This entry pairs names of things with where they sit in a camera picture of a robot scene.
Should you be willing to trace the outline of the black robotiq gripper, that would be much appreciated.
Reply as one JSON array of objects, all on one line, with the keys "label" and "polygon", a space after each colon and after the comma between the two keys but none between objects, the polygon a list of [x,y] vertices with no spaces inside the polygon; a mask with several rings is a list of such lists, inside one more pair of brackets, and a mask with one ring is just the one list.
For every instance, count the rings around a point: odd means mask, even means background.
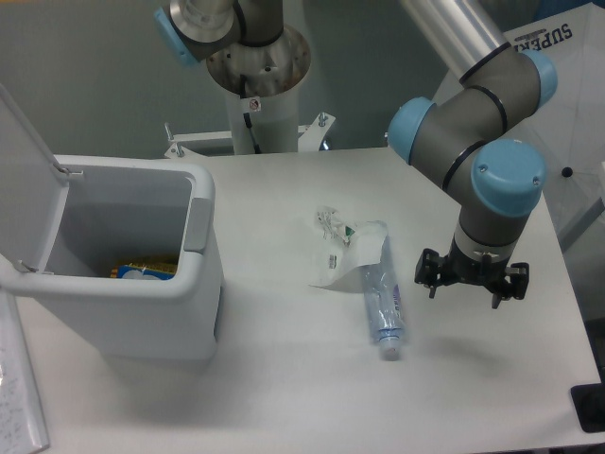
[{"label": "black robotiq gripper", "polygon": [[423,249],[416,265],[414,282],[428,289],[434,298],[442,285],[467,284],[489,289],[493,295],[492,309],[502,301],[523,300],[529,284],[529,264],[513,263],[509,247],[479,244],[468,236],[454,236],[450,251],[440,256]]}]

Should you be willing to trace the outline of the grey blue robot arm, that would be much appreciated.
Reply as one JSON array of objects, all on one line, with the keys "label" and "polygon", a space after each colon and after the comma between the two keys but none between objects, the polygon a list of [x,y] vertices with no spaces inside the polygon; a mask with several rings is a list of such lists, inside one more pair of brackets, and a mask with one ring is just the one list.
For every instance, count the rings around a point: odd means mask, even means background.
[{"label": "grey blue robot arm", "polygon": [[[493,306],[525,297],[527,263],[511,255],[545,183],[543,156],[508,138],[553,97],[554,64],[516,51],[476,1],[406,1],[404,9],[461,84],[442,104],[416,97],[391,119],[389,146],[460,207],[450,250],[424,250],[414,280],[489,291]],[[184,65],[204,63],[224,91],[238,154],[300,149],[296,89],[310,66],[279,1],[172,1],[154,14]]]}]

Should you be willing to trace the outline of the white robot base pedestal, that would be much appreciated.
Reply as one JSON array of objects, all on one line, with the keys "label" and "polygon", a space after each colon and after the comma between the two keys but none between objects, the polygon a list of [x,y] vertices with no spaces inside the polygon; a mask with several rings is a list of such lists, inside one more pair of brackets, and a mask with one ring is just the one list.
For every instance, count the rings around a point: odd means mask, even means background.
[{"label": "white robot base pedestal", "polygon": [[310,63],[308,42],[291,26],[267,46],[232,44],[207,59],[209,75],[225,96],[231,131],[242,129],[248,114],[255,128],[263,128],[263,137],[273,123],[296,134],[299,91]]}]

